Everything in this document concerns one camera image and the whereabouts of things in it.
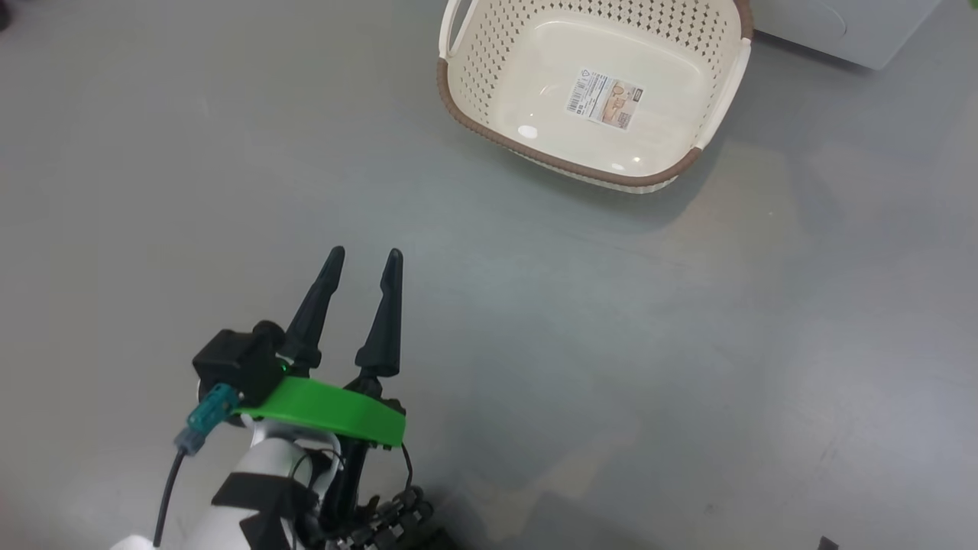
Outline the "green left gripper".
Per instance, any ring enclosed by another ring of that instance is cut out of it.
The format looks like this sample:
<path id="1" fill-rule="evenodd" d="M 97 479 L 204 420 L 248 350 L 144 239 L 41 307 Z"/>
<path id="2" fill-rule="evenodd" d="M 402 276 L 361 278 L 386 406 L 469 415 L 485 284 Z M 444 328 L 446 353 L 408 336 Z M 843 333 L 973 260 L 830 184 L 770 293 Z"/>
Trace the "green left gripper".
<path id="1" fill-rule="evenodd" d="M 283 378 L 264 403 L 237 409 L 254 431 L 252 445 L 267 438 L 335 443 L 345 436 L 380 447 L 402 446 L 404 413 L 364 394 L 307 379 L 322 360 L 322 329 L 343 264 L 345 247 L 333 247 L 286 330 L 278 355 L 293 377 Z M 381 302 L 354 364 L 363 376 L 392 378 L 400 373 L 401 359 L 404 254 L 398 248 L 389 251 L 380 288 Z"/>

